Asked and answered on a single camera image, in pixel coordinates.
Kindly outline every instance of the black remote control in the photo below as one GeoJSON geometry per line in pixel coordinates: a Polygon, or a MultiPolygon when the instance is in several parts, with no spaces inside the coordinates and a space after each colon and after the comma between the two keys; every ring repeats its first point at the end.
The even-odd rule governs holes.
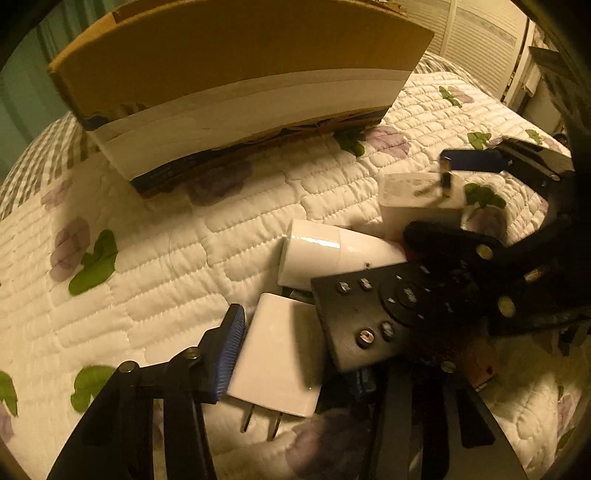
{"type": "Polygon", "coordinates": [[[482,315],[478,288],[466,270],[436,270],[423,261],[313,278],[311,285],[342,372],[413,356],[418,348],[436,350],[435,344],[449,347],[482,315]]]}

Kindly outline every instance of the white quilt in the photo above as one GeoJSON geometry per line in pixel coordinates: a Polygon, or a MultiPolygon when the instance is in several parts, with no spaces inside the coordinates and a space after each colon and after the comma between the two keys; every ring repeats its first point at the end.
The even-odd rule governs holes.
{"type": "MultiPolygon", "coordinates": [[[[501,135],[539,138],[566,152],[451,73],[412,75],[383,123],[391,127],[387,141],[361,141],[359,158],[332,135],[308,138],[262,150],[223,173],[214,168],[150,200],[97,153],[0,223],[0,371],[12,378],[18,397],[18,416],[0,404],[0,432],[31,479],[47,476],[80,419],[70,396],[83,367],[167,361],[218,325],[230,303],[241,303],[251,316],[261,293],[279,293],[277,267],[290,220],[379,235],[378,172],[425,170],[444,148],[471,148],[474,132],[491,133],[491,142],[501,135]],[[462,107],[445,99],[440,86],[462,107]],[[89,226],[88,251],[109,229],[119,253],[105,283],[72,297],[74,270],[63,278],[51,256],[56,236],[77,218],[89,226]]],[[[493,185],[507,201],[510,241],[540,225],[544,205],[520,182],[469,177],[493,185]]],[[[553,461],[560,429],[572,416],[570,409],[561,413],[559,400],[579,402],[589,361],[582,349],[550,356],[531,339],[506,340],[499,350],[503,370],[482,394],[536,478],[553,461]]],[[[281,452],[296,436],[289,432],[295,421],[284,421],[277,439],[266,443],[272,413],[257,409],[241,434],[244,407],[228,400],[206,409],[220,478],[293,477],[281,452]]]]}

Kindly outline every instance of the purple flower print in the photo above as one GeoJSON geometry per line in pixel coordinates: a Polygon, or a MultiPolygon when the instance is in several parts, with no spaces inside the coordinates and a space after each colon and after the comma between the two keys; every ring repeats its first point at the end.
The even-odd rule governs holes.
{"type": "Polygon", "coordinates": [[[546,145],[548,145],[552,150],[559,152],[560,151],[560,144],[552,137],[547,137],[544,135],[542,140],[546,145]]]}
{"type": "Polygon", "coordinates": [[[474,98],[472,98],[467,93],[462,92],[457,87],[448,87],[447,91],[452,94],[452,96],[461,103],[474,103],[474,98]]]}
{"type": "Polygon", "coordinates": [[[495,138],[491,138],[486,147],[487,148],[495,148],[499,143],[501,143],[503,141],[503,137],[495,137],[495,138]]]}
{"type": "Polygon", "coordinates": [[[493,236],[503,244],[506,242],[507,216],[499,207],[472,207],[463,227],[469,232],[493,236]]]}
{"type": "Polygon", "coordinates": [[[349,413],[329,410],[294,429],[285,451],[287,465],[303,480],[353,480],[369,440],[369,424],[349,413]]]}
{"type": "Polygon", "coordinates": [[[571,395],[564,395],[558,402],[558,437],[567,431],[574,409],[577,407],[571,395]]]}
{"type": "Polygon", "coordinates": [[[89,245],[90,228],[83,218],[75,218],[60,230],[56,235],[56,249],[50,258],[52,268],[49,274],[53,280],[61,282],[71,277],[89,245]]]}
{"type": "Polygon", "coordinates": [[[387,153],[394,158],[407,158],[410,143],[406,137],[393,127],[381,125],[365,132],[365,143],[374,147],[376,152],[387,153]]]}
{"type": "Polygon", "coordinates": [[[186,184],[189,199],[194,205],[213,205],[227,195],[240,192],[251,175],[249,161],[211,168],[186,184]]]}
{"type": "Polygon", "coordinates": [[[72,181],[70,179],[65,179],[57,187],[41,197],[41,204],[45,205],[45,210],[49,211],[63,202],[70,186],[72,186],[72,181]]]}
{"type": "Polygon", "coordinates": [[[4,403],[0,401],[0,439],[2,439],[4,443],[8,443],[13,436],[14,432],[12,431],[10,414],[4,406],[4,403]]]}
{"type": "Polygon", "coordinates": [[[541,199],[542,203],[540,204],[540,212],[544,214],[544,216],[548,215],[548,202],[544,199],[541,199]]]}

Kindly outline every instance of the white power adapter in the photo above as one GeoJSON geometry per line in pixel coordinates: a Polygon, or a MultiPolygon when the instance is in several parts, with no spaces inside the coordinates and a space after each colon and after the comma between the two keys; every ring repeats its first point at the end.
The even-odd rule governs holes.
{"type": "Polygon", "coordinates": [[[438,222],[460,228],[466,207],[462,179],[447,173],[390,173],[378,176],[378,203],[386,240],[401,242],[404,229],[415,220],[438,222]]]}
{"type": "Polygon", "coordinates": [[[316,409],[326,347],[316,308],[264,293],[244,339],[228,395],[311,417],[316,409]]]}

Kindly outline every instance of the screw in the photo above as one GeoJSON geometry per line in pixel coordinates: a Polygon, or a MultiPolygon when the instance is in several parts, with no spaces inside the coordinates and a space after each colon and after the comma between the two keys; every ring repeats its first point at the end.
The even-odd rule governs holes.
{"type": "Polygon", "coordinates": [[[503,317],[509,319],[515,316],[515,303],[513,303],[511,298],[503,296],[499,298],[499,301],[496,303],[496,305],[499,307],[499,312],[501,312],[503,317]]]}
{"type": "Polygon", "coordinates": [[[199,357],[201,357],[201,352],[196,346],[190,346],[183,352],[183,355],[189,360],[197,360],[199,357]]]}
{"type": "Polygon", "coordinates": [[[476,253],[483,260],[492,260],[492,257],[495,255],[491,248],[485,244],[478,245],[476,247],[476,253]]]}
{"type": "Polygon", "coordinates": [[[137,364],[133,360],[127,360],[119,366],[119,371],[121,373],[128,374],[129,372],[134,371],[136,366],[137,364]]]}
{"type": "Polygon", "coordinates": [[[447,374],[452,374],[456,371],[456,364],[445,360],[441,362],[441,370],[443,370],[447,374]]]}

